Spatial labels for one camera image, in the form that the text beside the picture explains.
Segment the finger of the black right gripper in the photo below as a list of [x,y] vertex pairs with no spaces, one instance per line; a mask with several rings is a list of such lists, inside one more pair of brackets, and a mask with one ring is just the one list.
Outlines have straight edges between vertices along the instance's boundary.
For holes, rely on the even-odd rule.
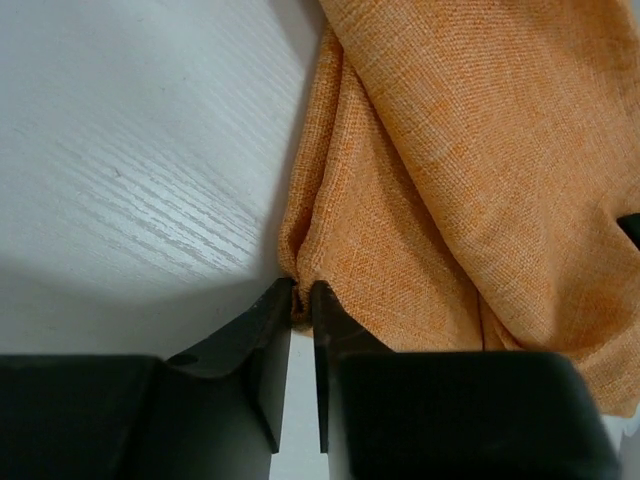
[[640,246],[639,213],[624,215],[617,219],[617,224],[635,246]]

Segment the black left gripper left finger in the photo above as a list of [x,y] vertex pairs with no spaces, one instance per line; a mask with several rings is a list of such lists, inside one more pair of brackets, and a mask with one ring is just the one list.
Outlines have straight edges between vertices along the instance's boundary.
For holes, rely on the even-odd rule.
[[172,356],[5,355],[5,479],[266,479],[279,450],[291,280]]

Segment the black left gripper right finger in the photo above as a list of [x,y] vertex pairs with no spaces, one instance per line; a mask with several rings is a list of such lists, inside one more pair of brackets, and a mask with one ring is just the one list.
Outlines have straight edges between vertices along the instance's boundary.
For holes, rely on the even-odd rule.
[[333,479],[617,479],[571,362],[542,352],[396,353],[325,282],[310,294],[320,444]]

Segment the orange cloth placemat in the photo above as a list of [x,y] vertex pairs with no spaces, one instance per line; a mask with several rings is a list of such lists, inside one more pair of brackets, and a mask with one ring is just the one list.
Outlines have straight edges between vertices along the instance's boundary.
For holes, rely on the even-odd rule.
[[627,1],[326,1],[279,234],[395,350],[547,350],[639,402],[639,26]]

